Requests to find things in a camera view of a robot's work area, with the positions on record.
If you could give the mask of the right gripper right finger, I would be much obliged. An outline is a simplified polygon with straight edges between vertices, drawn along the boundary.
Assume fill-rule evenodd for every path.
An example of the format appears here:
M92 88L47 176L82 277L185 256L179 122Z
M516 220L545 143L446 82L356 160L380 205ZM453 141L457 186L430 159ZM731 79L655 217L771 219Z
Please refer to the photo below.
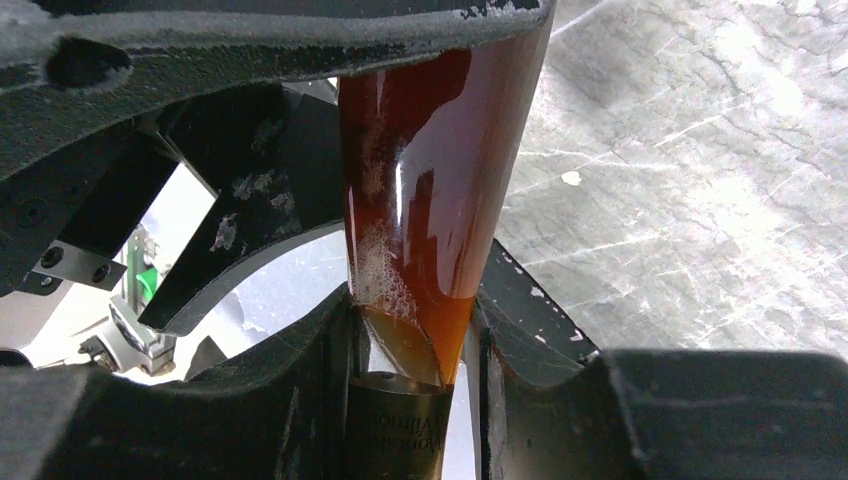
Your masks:
M843 479L830 355L601 350L499 244L466 336L481 479Z

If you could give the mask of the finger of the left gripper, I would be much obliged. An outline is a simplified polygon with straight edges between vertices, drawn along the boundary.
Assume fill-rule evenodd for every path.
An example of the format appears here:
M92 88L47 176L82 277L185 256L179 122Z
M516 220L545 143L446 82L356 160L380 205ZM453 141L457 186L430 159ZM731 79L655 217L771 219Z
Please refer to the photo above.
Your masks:
M428 59L546 23L551 1L5 1L1 175L167 104Z

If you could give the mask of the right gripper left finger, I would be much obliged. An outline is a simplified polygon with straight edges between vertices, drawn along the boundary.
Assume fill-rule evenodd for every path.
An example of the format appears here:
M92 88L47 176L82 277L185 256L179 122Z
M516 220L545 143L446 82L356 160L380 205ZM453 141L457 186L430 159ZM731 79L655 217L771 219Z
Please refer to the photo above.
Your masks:
M185 382L1 371L5 479L339 479L349 294Z

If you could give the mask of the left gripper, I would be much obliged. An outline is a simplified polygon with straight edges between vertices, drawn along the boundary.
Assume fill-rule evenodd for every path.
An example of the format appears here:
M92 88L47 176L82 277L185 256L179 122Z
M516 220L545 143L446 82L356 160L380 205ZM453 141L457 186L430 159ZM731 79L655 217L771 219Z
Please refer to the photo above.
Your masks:
M140 317L185 336L282 254L340 227L335 104L281 84L185 102L169 134L216 199ZM95 134L1 183L1 293L59 240L115 256L178 163L139 132Z

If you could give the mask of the red wine bottle gold cap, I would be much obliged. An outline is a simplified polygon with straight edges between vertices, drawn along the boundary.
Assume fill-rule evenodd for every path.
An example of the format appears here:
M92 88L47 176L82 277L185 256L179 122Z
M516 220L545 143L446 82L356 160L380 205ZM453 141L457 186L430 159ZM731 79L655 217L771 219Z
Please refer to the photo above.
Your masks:
M464 338L547 50L527 33L339 81L349 479L437 479Z

